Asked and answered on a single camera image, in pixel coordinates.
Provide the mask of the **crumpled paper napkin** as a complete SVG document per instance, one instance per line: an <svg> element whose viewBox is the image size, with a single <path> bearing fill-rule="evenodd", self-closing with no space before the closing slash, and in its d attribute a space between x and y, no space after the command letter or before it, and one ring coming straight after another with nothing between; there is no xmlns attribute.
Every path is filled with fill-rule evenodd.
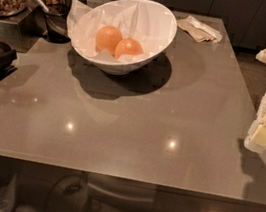
<svg viewBox="0 0 266 212"><path fill-rule="evenodd" d="M204 24L192 15L183 19L178 19L176 23L180 29L189 33L197 42L212 41L214 43L219 43L222 41L223 36L218 30Z"/></svg>

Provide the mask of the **orange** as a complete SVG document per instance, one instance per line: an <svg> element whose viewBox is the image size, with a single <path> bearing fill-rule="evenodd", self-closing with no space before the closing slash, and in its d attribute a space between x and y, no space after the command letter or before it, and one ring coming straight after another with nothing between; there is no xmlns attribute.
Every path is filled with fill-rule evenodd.
<svg viewBox="0 0 266 212"><path fill-rule="evenodd" d="M117 27L104 26L96 33L96 47L99 51L108 51L111 55L115 53L119 41L122 40L122 33Z"/></svg>
<svg viewBox="0 0 266 212"><path fill-rule="evenodd" d="M132 39L130 37L123 38L119 41L117 47L115 48L114 56L115 58L119 58L122 55L139 55L143 53L143 48L141 44L136 41L136 39Z"/></svg>

